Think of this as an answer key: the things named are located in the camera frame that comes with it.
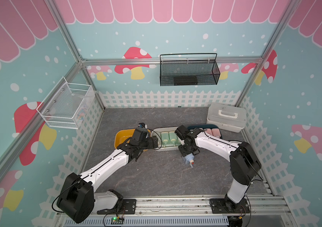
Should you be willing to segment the green pencil sharpener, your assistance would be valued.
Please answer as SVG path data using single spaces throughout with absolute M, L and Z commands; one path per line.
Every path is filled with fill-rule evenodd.
M 174 131 L 170 131 L 169 132 L 169 145 L 171 146 L 171 147 L 175 147 L 175 146 L 177 146 L 178 145 L 178 137 L 177 137 L 177 135 L 175 134 L 175 132 Z
M 155 132 L 155 134 L 158 136 L 159 142 L 162 143 L 162 138 L 159 133 Z
M 165 131 L 161 133 L 162 147 L 169 146 L 169 132 Z

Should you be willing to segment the yellow plastic storage box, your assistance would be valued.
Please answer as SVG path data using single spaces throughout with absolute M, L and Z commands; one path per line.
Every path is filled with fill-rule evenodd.
M 146 148 L 150 131 L 145 128 L 127 129 L 119 131 L 115 136 L 114 147 L 129 151 L 134 148 Z

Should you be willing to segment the white plastic storage box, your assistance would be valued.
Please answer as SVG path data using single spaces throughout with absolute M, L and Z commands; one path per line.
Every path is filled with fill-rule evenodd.
M 177 127 L 167 127 L 167 128 L 157 128 L 157 129 L 154 129 L 151 131 L 151 136 L 156 136 L 157 139 L 158 139 L 158 136 L 155 134 L 155 132 L 159 133 L 160 136 L 161 136 L 161 133 L 162 132 L 170 132 L 170 131 L 176 131 Z M 158 151 L 170 151 L 170 150 L 178 150 L 178 146 L 181 145 L 181 140 L 180 138 L 178 137 L 178 145 L 175 146 L 175 147 L 171 147 L 170 145 L 168 147 L 162 147 L 162 143 L 159 142 L 159 139 L 158 139 L 158 147 L 156 150 Z

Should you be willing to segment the pink pencil sharpener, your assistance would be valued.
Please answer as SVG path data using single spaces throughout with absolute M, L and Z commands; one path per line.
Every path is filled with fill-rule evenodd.
M 217 129 L 217 128 L 213 128 L 212 129 L 212 135 L 214 136 L 214 137 L 216 137 L 216 138 L 221 138 L 221 132 L 220 132 L 220 130 L 219 129 Z
M 207 129 L 205 129 L 205 132 L 206 132 L 207 134 L 209 134 L 209 135 L 213 136 L 212 129 L 207 128 Z

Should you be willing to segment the blue pencil sharpener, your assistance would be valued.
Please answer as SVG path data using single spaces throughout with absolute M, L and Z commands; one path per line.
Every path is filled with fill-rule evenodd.
M 182 159 L 185 162 L 185 164 L 190 165 L 191 168 L 193 168 L 194 167 L 194 157 L 195 156 L 191 153 L 191 154 L 186 155 L 185 157 L 182 157 Z

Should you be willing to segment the dark teal storage box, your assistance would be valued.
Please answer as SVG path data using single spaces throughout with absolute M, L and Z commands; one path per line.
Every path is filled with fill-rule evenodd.
M 214 125 L 214 124 L 194 124 L 194 125 L 190 125 L 190 126 L 187 127 L 187 129 L 190 130 L 190 131 L 195 129 L 195 128 L 200 128 L 200 129 L 203 129 L 203 130 L 205 130 L 207 128 L 209 128 L 209 129 L 213 129 L 213 128 L 219 129 L 219 127 Z

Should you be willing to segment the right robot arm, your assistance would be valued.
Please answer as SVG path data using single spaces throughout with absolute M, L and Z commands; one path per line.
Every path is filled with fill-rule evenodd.
M 225 141 L 200 128 L 188 130 L 183 125 L 175 130 L 175 134 L 181 140 L 179 151 L 187 164 L 194 164 L 194 156 L 200 148 L 229 161 L 233 181 L 224 201 L 230 209 L 241 203 L 254 180 L 263 180 L 259 174 L 261 163 L 249 143 Z

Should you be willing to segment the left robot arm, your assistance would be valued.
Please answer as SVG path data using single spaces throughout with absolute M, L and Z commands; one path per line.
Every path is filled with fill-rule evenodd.
M 95 191 L 118 169 L 138 160 L 144 150 L 158 146 L 158 136 L 152 136 L 149 129 L 137 127 L 132 137 L 125 139 L 100 163 L 81 174 L 69 174 L 53 204 L 77 224 L 99 211 L 119 214 L 124 209 L 120 193 L 108 190 L 95 195 Z

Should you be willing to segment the translucent plastic lidded case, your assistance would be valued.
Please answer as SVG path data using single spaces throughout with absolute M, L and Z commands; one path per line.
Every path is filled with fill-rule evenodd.
M 214 124 L 220 129 L 239 133 L 246 127 L 246 110 L 220 103 L 211 103 L 206 122 Z

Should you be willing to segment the small green circuit board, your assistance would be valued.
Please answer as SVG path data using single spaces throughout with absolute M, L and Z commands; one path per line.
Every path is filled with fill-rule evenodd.
M 124 224 L 125 219 L 121 218 L 121 217 L 113 217 L 111 224 L 112 225 L 123 225 Z

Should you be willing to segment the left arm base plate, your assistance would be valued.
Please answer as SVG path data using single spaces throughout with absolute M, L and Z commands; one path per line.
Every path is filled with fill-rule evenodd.
M 118 216 L 123 214 L 135 214 L 136 202 L 136 199 L 118 199 L 111 209 L 99 210 L 97 211 L 97 214 L 116 214 Z

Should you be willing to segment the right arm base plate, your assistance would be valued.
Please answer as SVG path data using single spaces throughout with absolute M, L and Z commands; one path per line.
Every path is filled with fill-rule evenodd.
M 209 200 L 213 214 L 240 214 L 246 215 L 250 213 L 250 205 L 248 201 L 243 198 L 239 203 L 234 203 L 228 198 L 214 198 Z

